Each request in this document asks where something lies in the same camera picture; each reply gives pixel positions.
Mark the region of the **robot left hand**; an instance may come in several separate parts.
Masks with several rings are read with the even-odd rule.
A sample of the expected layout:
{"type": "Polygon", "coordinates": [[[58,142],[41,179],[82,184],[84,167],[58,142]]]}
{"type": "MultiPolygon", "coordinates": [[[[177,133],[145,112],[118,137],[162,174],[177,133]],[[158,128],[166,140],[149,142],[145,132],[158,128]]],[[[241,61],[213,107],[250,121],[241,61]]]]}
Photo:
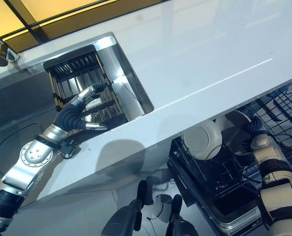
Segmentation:
{"type": "Polygon", "coordinates": [[[86,105],[95,100],[104,89],[104,84],[94,84],[75,95],[59,112],[53,124],[66,132],[72,130],[107,130],[107,127],[101,123],[81,119],[81,113],[86,105]]]}

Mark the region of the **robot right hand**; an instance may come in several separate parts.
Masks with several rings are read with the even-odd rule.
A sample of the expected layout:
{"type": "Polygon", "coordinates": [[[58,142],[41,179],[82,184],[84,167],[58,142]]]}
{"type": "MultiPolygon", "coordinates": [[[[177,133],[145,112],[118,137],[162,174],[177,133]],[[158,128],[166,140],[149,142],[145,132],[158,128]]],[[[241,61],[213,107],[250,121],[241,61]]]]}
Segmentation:
{"type": "Polygon", "coordinates": [[[252,117],[249,123],[245,123],[241,126],[241,129],[246,133],[253,134],[259,131],[262,127],[262,122],[258,117],[252,117]]]}

